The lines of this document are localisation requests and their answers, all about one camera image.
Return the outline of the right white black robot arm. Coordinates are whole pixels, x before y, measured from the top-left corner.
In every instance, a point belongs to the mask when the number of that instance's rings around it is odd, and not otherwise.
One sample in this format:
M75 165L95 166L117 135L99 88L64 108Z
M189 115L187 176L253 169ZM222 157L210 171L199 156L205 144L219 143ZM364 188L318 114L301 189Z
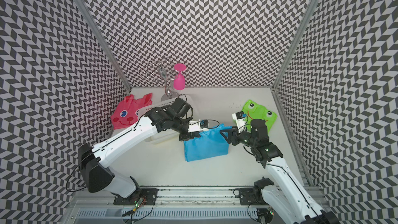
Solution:
M338 224L340 221L332 212L318 204L291 172L283 153L269 141L266 121L254 119L250 131L244 127L221 130L220 134L228 144L243 144L272 179L263 178L255 182L254 192L272 207L286 224Z

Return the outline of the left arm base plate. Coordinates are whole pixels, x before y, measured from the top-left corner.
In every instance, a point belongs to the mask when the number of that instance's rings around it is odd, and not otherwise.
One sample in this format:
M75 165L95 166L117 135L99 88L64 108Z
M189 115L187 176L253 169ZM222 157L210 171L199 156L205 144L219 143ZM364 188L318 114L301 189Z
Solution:
M113 205L134 206L140 199L143 199L146 206L154 206L158 197L158 192L159 190L157 188L143 188L141 190L136 190L127 198L115 195Z

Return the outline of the chrome glass holder stand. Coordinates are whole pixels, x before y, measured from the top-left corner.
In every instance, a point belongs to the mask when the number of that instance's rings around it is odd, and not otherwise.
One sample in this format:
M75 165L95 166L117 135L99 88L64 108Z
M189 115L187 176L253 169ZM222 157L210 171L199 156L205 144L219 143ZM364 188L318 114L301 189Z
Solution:
M150 62L149 67L152 69L152 71L150 71L150 75L157 73L160 76L164 88L164 94L161 97L161 101L167 101L179 97L180 94L171 88L169 72L166 66L162 62Z

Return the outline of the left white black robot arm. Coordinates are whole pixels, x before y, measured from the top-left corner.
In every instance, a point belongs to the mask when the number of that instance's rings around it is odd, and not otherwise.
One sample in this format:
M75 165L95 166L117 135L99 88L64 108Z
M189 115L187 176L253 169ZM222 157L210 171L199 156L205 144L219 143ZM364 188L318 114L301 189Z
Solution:
M202 129L186 116L192 111L192 106L178 97L171 105L153 107L116 136L94 146L80 146L78 168L88 192L108 191L125 199L134 195L138 191L135 179L113 171L111 165L134 146L162 131L179 133L180 141L200 137Z

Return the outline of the blue raincoat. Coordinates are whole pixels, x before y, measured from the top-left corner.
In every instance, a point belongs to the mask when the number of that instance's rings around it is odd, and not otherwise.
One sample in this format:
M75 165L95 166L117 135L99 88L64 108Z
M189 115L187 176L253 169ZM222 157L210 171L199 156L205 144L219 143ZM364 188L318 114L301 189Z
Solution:
M229 153L229 144L220 131L232 129L221 124L215 129L202 132L200 138L184 141L184 158L187 162L203 160Z

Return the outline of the pink bunny raincoat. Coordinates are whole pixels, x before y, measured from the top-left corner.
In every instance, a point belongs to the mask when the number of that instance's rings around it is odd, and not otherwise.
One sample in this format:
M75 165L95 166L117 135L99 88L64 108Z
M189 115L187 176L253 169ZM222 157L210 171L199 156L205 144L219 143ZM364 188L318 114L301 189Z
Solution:
M152 104L152 93L136 99L133 94L126 96L111 116L114 130L128 128L138 121L138 111Z

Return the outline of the pink silicone wine glass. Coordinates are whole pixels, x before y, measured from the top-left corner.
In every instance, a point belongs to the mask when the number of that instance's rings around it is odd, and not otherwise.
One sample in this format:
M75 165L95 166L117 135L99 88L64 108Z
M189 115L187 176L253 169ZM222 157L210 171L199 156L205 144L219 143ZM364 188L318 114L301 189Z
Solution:
M174 65L174 69L178 74L174 78L173 86L176 90L183 90L186 86L186 80L182 73L186 70L186 66L182 63L178 63Z

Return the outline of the aluminium front rail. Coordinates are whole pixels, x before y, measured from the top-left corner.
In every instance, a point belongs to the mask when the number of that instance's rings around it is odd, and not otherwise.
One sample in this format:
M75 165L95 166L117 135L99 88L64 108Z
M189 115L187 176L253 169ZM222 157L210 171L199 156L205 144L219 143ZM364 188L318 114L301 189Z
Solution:
M156 187L156 207L243 207L234 192L239 187ZM74 194L70 205L113 207L115 196L108 192Z

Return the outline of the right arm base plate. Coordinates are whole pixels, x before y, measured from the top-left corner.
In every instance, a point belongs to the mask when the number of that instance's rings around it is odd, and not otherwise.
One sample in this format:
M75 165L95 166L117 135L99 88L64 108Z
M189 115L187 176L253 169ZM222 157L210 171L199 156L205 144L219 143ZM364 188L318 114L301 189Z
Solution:
M238 188L234 194L239 199L241 206L269 206L252 188Z

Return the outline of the green frog raincoat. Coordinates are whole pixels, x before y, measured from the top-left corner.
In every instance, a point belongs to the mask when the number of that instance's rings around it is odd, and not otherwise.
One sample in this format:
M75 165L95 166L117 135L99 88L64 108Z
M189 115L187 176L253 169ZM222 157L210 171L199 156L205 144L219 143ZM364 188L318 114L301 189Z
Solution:
M277 114L275 112L267 109L263 105L257 104L252 100L248 100L244 104L242 111L247 115L247 124L250 124L254 119L265 120L268 132L270 132L277 119Z

